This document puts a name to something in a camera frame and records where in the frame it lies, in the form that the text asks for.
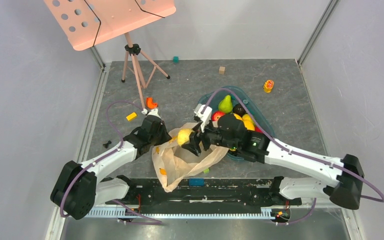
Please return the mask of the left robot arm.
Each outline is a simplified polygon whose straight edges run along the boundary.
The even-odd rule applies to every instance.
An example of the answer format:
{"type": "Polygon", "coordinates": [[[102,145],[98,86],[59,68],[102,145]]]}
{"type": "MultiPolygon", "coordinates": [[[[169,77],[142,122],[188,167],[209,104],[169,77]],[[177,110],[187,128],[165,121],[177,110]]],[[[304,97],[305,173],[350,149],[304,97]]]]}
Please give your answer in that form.
{"type": "Polygon", "coordinates": [[[154,146],[171,140],[157,108],[150,110],[141,126],[123,137],[111,149],[83,163],[67,162],[54,185],[50,200],[59,207],[61,217],[80,220],[95,205],[113,200],[133,203],[137,190],[126,177],[104,180],[125,164],[137,160],[154,146]]]}

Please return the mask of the green pear fake fruit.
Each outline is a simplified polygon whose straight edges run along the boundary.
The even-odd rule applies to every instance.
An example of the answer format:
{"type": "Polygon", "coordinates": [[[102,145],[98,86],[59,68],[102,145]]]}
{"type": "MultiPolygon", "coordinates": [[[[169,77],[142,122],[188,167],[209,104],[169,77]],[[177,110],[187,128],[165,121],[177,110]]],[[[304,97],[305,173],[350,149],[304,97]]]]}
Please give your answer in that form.
{"type": "Polygon", "coordinates": [[[218,104],[218,110],[225,114],[229,114],[233,111],[232,97],[228,94],[218,104]]]}

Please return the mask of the beige plastic bag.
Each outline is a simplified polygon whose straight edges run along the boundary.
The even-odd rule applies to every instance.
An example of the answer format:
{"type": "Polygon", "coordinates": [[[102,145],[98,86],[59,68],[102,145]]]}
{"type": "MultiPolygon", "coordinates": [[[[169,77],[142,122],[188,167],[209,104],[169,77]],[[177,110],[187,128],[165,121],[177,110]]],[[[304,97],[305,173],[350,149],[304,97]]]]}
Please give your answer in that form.
{"type": "Polygon", "coordinates": [[[196,176],[219,163],[228,153],[226,147],[211,145],[208,150],[202,150],[200,156],[196,156],[178,145],[178,133],[194,126],[194,123],[187,122],[170,130],[172,139],[152,148],[151,158],[155,173],[166,193],[175,190],[184,178],[196,176]]]}

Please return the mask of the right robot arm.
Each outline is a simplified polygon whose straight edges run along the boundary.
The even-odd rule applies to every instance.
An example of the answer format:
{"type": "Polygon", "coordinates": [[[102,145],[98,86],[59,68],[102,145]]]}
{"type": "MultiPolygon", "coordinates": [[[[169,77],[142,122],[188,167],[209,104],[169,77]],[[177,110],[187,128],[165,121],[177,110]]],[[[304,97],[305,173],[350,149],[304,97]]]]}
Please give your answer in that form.
{"type": "Polygon", "coordinates": [[[200,156],[202,150],[211,146],[225,147],[245,161],[280,166],[307,176],[276,177],[268,191],[275,204],[296,198],[325,198],[345,209],[359,209],[364,172],[358,157],[324,156],[287,145],[263,132],[247,129],[231,113],[213,125],[211,110],[204,104],[197,105],[197,125],[178,134],[177,142],[183,149],[200,156]]]}

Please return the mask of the yellow lemon fake fruit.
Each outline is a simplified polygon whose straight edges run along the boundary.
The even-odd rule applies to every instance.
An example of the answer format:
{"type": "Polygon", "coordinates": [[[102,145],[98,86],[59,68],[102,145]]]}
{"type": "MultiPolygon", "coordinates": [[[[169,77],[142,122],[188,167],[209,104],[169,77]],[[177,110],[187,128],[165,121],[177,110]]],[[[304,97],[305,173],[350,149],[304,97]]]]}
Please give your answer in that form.
{"type": "Polygon", "coordinates": [[[193,135],[194,133],[195,133],[195,131],[191,128],[181,129],[177,134],[177,138],[176,138],[177,144],[179,146],[183,146],[183,145],[188,144],[190,142],[191,134],[193,135]]]}

